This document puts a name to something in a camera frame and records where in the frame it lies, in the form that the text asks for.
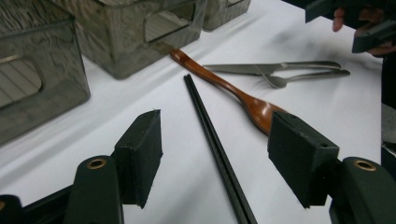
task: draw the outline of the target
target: human hand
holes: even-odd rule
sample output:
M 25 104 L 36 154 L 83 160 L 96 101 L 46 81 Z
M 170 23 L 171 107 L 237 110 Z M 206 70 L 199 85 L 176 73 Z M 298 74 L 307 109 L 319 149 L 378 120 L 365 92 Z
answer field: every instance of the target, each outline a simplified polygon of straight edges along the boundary
M 334 11 L 334 19 L 332 21 L 332 30 L 334 32 L 338 32 L 343 27 L 345 13 L 346 12 L 342 7 L 339 7 Z M 378 25 L 382 21 L 383 16 L 384 12 L 379 8 L 365 7 L 364 9 L 362 9 L 361 14 L 359 15 L 359 21 L 367 21 L 367 23 L 356 30 L 355 36 L 364 33 L 367 30 Z M 395 51 L 396 46 L 394 46 L 392 41 L 389 41 L 373 49 L 367 50 L 368 53 L 371 53 L 374 56 L 381 56 Z

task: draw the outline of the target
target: silverware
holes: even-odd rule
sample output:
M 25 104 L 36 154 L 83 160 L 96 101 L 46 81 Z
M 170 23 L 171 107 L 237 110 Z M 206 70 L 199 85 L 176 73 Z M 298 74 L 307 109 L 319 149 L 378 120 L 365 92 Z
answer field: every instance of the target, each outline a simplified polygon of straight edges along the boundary
M 224 72 L 232 74 L 247 74 L 256 76 L 271 76 L 275 71 L 290 69 L 341 69 L 341 65 L 335 62 L 302 62 L 302 63 L 240 63 L 240 64 L 207 64 L 204 68 L 212 72 Z
M 275 77 L 275 76 L 264 76 L 265 79 L 267 79 L 268 83 L 276 89 L 278 88 L 284 88 L 290 81 L 298 80 L 298 79 L 304 79 L 304 78 L 323 78 L 323 77 L 344 77 L 348 76 L 350 73 L 347 70 L 341 69 L 341 70 L 336 70 L 336 71 L 331 71 L 331 72 L 322 72 L 322 73 L 312 73 L 312 74 L 305 74 L 305 75 L 299 75 L 295 77 Z

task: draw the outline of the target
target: chopstick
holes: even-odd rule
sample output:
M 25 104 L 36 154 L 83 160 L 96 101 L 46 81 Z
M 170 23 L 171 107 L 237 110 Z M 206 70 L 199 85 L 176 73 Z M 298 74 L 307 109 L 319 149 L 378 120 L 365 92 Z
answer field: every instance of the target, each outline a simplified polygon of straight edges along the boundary
M 210 117 L 206 112 L 204 103 L 202 102 L 198 90 L 194 85 L 191 75 L 188 74 L 184 76 L 184 80 L 188 87 L 198 117 L 203 126 L 206 139 L 212 150 L 213 157 L 215 158 L 223 185 L 227 190 L 228 198 L 231 201 L 233 211 L 236 215 L 236 218 L 238 219 L 238 223 L 257 223 L 256 218 L 254 217 L 253 212 L 251 211 L 251 208 L 248 204 L 248 200 L 245 197 L 244 191 L 242 191 L 238 179 L 233 172 L 233 167 L 227 158 L 216 130 L 213 127 Z

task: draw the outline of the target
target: wooden spoon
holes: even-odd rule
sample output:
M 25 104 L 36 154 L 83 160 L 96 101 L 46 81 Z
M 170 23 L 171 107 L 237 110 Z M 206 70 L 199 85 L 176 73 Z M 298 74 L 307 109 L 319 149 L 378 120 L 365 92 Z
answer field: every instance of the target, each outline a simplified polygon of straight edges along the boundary
M 200 64 L 196 63 L 180 49 L 172 50 L 170 55 L 173 60 L 187 68 L 198 77 L 201 77 L 212 84 L 219 85 L 236 96 L 243 104 L 250 117 L 253 119 L 253 122 L 266 134 L 270 133 L 273 112 L 285 111 L 276 105 L 259 100 L 244 93 L 243 91 L 240 91 L 226 80 L 203 68 Z

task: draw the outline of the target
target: white surface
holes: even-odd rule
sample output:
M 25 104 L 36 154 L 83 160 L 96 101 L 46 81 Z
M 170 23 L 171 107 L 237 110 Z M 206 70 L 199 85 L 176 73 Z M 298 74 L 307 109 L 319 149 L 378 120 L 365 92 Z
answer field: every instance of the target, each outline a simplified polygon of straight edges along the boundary
M 304 11 L 276 0 L 253 0 L 249 11 L 202 32 L 182 50 L 200 64 L 329 60 L 349 77 L 301 80 L 274 90 L 261 77 L 219 74 L 253 96 L 283 107 L 325 135 L 339 159 L 379 162 L 381 61 L 351 51 L 354 31 L 332 22 L 304 23 Z M 23 205 L 73 183 L 80 162 L 109 155 L 135 118 L 161 109 L 163 158 L 142 210 L 124 206 L 125 223 L 236 223 L 183 76 L 165 57 L 119 81 L 84 60 L 92 98 L 0 148 L 0 194 Z M 268 159 L 267 136 L 236 98 L 192 75 L 259 223 L 331 223 L 327 205 L 304 210 Z

